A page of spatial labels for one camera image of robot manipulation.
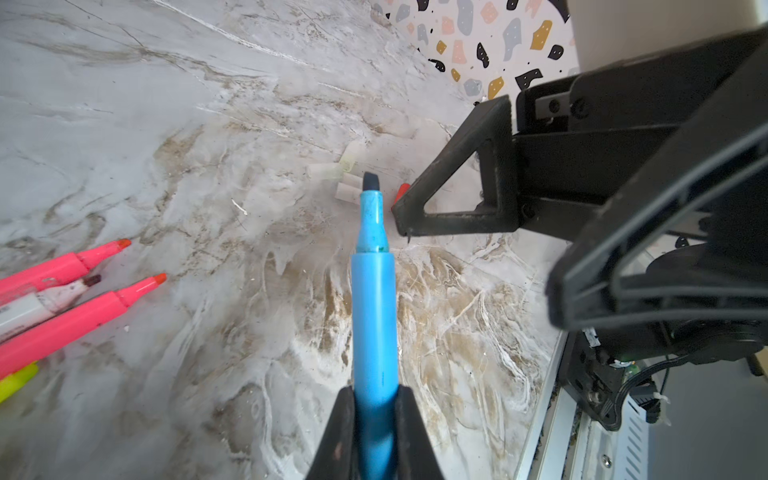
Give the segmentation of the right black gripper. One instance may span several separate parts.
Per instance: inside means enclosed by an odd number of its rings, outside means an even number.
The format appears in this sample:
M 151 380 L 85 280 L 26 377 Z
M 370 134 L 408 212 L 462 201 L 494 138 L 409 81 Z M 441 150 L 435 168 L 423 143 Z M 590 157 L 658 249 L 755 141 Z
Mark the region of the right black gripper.
M 550 273 L 554 327 L 765 321 L 766 42 L 761 27 L 532 86 L 514 136 L 508 96 L 476 105 L 393 206 L 398 233 L 572 241 L 610 199 Z

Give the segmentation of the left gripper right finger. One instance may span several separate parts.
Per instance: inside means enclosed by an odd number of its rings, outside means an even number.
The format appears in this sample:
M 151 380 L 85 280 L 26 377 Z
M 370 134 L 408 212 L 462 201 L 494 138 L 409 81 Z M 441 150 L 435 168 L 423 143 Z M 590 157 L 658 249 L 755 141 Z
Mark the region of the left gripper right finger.
M 443 480 L 413 390 L 400 385 L 395 398 L 397 478 Z

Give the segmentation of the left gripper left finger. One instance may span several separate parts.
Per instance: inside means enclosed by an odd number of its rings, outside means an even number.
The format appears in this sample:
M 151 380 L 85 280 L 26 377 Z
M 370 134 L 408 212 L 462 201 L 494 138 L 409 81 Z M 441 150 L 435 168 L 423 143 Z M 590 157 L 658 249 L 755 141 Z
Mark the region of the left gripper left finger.
M 359 478 L 356 402 L 352 386 L 339 390 L 306 480 Z

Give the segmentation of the blue highlighter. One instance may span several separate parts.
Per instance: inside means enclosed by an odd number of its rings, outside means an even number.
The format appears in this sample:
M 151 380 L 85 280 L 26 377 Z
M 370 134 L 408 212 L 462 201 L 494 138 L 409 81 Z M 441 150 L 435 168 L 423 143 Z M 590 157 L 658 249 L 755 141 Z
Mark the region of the blue highlighter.
M 363 479 L 392 479 L 399 387 L 395 260 L 379 179 L 370 172 L 363 175 L 360 229 L 350 267 L 359 472 Z

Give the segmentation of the yellow highlighter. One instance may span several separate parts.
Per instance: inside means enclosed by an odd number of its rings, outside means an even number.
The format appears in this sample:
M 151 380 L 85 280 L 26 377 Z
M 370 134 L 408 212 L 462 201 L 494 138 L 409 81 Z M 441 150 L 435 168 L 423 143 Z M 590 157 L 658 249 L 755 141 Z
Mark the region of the yellow highlighter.
M 22 389 L 39 371 L 36 362 L 33 362 L 17 372 L 4 377 L 0 381 L 0 402 L 3 403 L 16 392 Z

